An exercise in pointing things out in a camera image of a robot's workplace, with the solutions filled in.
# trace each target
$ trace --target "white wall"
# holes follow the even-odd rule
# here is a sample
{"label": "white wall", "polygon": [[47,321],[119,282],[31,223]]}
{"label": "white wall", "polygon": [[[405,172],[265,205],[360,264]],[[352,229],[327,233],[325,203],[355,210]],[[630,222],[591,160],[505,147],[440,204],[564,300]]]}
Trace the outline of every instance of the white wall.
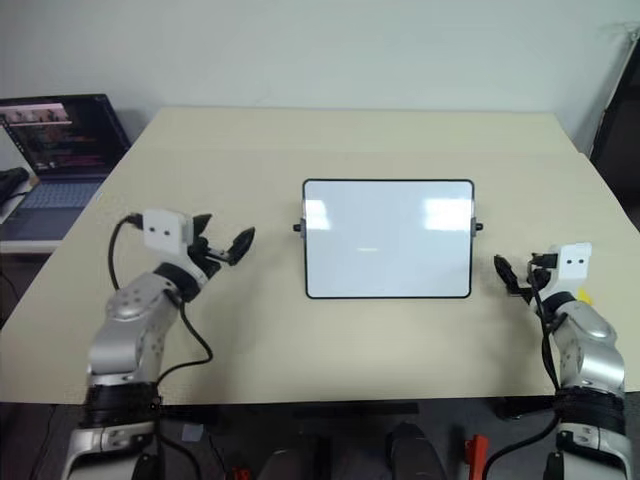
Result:
{"label": "white wall", "polygon": [[639,0],[0,0],[0,97],[105,92],[134,138],[162,105],[553,111],[586,150],[638,22]]}

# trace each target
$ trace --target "laptop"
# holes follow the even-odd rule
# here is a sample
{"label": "laptop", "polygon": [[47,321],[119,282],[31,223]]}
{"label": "laptop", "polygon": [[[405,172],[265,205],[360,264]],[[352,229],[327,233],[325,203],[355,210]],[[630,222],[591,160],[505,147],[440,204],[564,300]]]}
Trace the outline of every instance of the laptop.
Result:
{"label": "laptop", "polygon": [[61,240],[131,146],[103,94],[3,99],[0,124],[39,179],[2,241]]}

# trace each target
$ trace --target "yellow tag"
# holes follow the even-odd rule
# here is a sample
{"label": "yellow tag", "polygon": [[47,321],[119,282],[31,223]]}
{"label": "yellow tag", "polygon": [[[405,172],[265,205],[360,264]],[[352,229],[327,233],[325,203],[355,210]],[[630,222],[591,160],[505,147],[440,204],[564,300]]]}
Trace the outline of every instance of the yellow tag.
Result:
{"label": "yellow tag", "polygon": [[593,300],[589,296],[589,294],[584,290],[584,288],[578,289],[578,300],[588,303],[589,305],[593,305]]}

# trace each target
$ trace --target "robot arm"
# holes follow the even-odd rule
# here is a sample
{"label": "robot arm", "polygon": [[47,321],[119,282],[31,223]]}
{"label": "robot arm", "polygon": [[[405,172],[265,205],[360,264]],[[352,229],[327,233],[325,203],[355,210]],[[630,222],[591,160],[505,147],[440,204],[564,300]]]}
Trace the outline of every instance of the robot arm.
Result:
{"label": "robot arm", "polygon": [[[545,480],[631,480],[631,443],[625,436],[624,362],[613,327],[590,305],[576,300],[587,278],[590,244],[552,247],[534,255],[520,288],[508,262],[494,259],[510,293],[520,294],[541,317],[559,351],[559,386],[554,410],[560,419],[557,451]],[[540,288],[538,305],[535,289]]]}
{"label": "robot arm", "polygon": [[147,210],[139,217],[129,218],[162,263],[107,303],[89,352],[84,418],[71,435],[63,480],[158,478],[157,458],[143,449],[156,432],[165,335],[178,310],[221,268],[219,261],[238,263],[255,234],[245,230],[225,252],[200,236],[211,215]]}

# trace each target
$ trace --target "whiteboard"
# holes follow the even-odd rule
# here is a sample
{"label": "whiteboard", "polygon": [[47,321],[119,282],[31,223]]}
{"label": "whiteboard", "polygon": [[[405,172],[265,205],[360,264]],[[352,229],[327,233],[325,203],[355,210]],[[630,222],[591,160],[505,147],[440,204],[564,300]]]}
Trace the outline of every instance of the whiteboard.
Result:
{"label": "whiteboard", "polygon": [[303,184],[311,298],[467,297],[470,180],[330,180]]}

